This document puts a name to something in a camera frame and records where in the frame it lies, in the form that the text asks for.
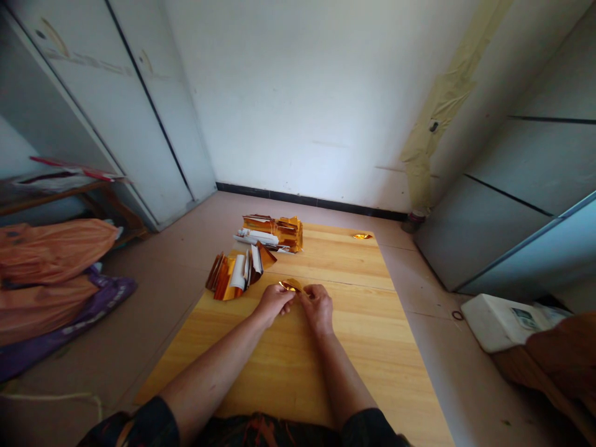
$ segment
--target white cable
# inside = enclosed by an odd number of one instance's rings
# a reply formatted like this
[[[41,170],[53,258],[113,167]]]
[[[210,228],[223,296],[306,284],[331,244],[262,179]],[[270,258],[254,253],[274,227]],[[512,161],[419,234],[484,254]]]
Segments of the white cable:
[[[25,394],[0,394],[0,397],[13,400],[32,400],[37,402],[51,402],[53,400],[78,399],[80,397],[90,397],[97,404],[97,419],[102,422],[104,419],[104,411],[101,407],[101,399],[93,393],[74,393],[63,395],[25,395]]]

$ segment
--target orange bag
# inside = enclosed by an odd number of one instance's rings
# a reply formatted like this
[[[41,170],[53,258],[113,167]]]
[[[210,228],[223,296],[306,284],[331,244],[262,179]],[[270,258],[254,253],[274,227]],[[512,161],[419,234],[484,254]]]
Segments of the orange bag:
[[[0,277],[14,284],[57,284],[79,275],[114,245],[118,229],[99,219],[0,228]]]
[[[0,346],[70,323],[98,290],[87,275],[80,275],[56,286],[0,291]]]

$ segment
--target person's right hand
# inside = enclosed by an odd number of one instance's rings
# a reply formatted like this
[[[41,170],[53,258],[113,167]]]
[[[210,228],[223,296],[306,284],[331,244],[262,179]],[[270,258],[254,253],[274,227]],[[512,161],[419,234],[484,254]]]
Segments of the person's right hand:
[[[304,287],[304,291],[305,294],[300,294],[300,302],[315,336],[332,334],[333,301],[327,290],[320,284],[311,284]]]

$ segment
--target dark shirt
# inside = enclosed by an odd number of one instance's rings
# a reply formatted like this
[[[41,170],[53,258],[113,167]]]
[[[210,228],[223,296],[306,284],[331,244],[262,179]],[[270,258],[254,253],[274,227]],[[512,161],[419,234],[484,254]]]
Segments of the dark shirt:
[[[117,413],[92,428],[79,447],[162,447],[180,444],[174,416],[154,397],[132,416]],[[353,415],[338,433],[321,425],[290,422],[263,413],[212,418],[194,446],[396,446],[410,444],[396,435],[379,409]]]

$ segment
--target sleeve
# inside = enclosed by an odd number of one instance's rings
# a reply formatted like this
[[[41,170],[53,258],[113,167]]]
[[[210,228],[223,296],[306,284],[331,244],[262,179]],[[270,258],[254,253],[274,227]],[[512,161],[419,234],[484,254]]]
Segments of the sleeve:
[[[410,447],[404,435],[396,435],[379,409],[356,413],[341,429],[344,447]]]
[[[116,413],[103,420],[79,442],[78,447],[179,446],[174,415],[161,397],[154,397],[130,416]]]

